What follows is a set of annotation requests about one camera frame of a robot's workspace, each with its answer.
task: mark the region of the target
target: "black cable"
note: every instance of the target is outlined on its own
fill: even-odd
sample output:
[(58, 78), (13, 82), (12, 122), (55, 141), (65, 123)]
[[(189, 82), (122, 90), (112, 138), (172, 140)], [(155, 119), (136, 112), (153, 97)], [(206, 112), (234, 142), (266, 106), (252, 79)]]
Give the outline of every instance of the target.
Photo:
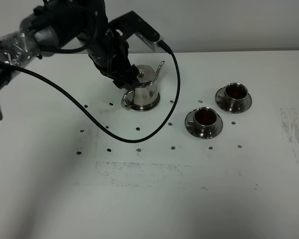
[(140, 143), (143, 142), (145, 140), (148, 140), (149, 138), (153, 137), (155, 134), (157, 134), (162, 128), (163, 126), (167, 123), (167, 121), (169, 120), (170, 116), (172, 115), (177, 101), (178, 101), (178, 97), (179, 97), (179, 92), (180, 92), (180, 73), (179, 73), (179, 68), (178, 68), (178, 63), (176, 60), (175, 55), (173, 54), (173, 52), (170, 53), (174, 63), (175, 63), (175, 67), (176, 67), (176, 73), (177, 73), (177, 92), (176, 92), (176, 97), (174, 100), (174, 104), (169, 112), (169, 114), (167, 115), (166, 119), (163, 121), (163, 123), (150, 135), (141, 138), (141, 139), (136, 139), (136, 140), (131, 140), (131, 139), (124, 139), (121, 137), (116, 136), (115, 134), (111, 133), (110, 131), (108, 131), (106, 128), (104, 128), (83, 106), (80, 105), (79, 102), (77, 102), (69, 93), (67, 93), (64, 89), (62, 89), (61, 87), (59, 87), (58, 85), (56, 85), (55, 83), (53, 83), (52, 81), (48, 80), (47, 78), (33, 72), (33, 71), (29, 71), (27, 69), (21, 68), (21, 67), (17, 67), (17, 66), (12, 66), (12, 65), (7, 65), (7, 64), (0, 64), (0, 69), (11, 69), (11, 70), (15, 70), (15, 71), (20, 71), (23, 73), (26, 73), (28, 75), (34, 76), (42, 81), (44, 81), (45, 83), (49, 84), (50, 86), (52, 86), (53, 88), (57, 89), (59, 92), (61, 92), (63, 95), (65, 95), (70, 101), (72, 101), (94, 124), (96, 124), (97, 127), (99, 127), (102, 131), (104, 131), (106, 134), (108, 134), (109, 136), (125, 142), (125, 143)]
[(76, 6), (76, 7), (71, 7), (69, 8), (70, 10), (72, 9), (78, 9), (78, 10), (82, 10), (84, 12), (87, 12), (88, 14), (91, 15), (91, 17), (93, 18), (93, 27), (94, 27), (94, 32), (93, 32), (93, 36), (91, 37), (90, 40), (86, 41), (85, 45), (76, 49), (58, 49), (55, 47), (49, 47), (49, 46), (40, 46), (41, 51), (46, 51), (46, 52), (53, 52), (53, 53), (62, 53), (62, 54), (73, 54), (73, 53), (78, 53), (80, 51), (86, 50), (87, 48), (89, 48), (89, 46), (95, 41), (96, 37), (97, 37), (97, 19), (96, 16), (93, 12), (91, 12), (90, 10), (88, 10), (86, 7), (82, 7), (82, 6)]

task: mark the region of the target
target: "table surface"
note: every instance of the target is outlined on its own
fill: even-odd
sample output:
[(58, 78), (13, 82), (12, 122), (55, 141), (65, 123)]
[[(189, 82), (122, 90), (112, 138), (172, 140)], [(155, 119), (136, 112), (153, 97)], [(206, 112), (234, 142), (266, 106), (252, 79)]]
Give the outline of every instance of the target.
[[(0, 238), (299, 238), (299, 51), (176, 57), (181, 93), (172, 126), (139, 144), (109, 137), (34, 77), (20, 74), (0, 92)], [(87, 105), (111, 132), (137, 139), (171, 109), (176, 72), (167, 54), (130, 60), (154, 69), (166, 61), (152, 111), (123, 109), (125, 90), (85, 54), (35, 60), (28, 69)], [(247, 112), (217, 107), (216, 91), (231, 82), (248, 88)], [(187, 113), (202, 106), (223, 119), (213, 139), (185, 129)]]

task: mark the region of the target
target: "white wall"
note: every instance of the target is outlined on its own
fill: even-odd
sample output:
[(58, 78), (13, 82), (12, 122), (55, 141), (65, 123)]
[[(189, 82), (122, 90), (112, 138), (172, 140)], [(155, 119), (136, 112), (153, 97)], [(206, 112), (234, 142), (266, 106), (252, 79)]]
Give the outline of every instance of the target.
[[(40, 0), (0, 0), (0, 36)], [(105, 0), (109, 20), (134, 10), (174, 51), (299, 48), (299, 0)], [(149, 51), (136, 37), (131, 52)], [(77, 41), (69, 47), (79, 45)]]

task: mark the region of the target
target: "teapot lid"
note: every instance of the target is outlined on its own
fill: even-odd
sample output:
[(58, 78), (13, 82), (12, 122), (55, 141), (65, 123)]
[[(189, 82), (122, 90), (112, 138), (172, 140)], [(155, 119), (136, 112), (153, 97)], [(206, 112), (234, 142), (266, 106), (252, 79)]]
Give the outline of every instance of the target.
[(155, 70), (147, 65), (138, 65), (137, 66), (140, 73), (137, 75), (137, 79), (140, 83), (150, 83), (156, 77)]

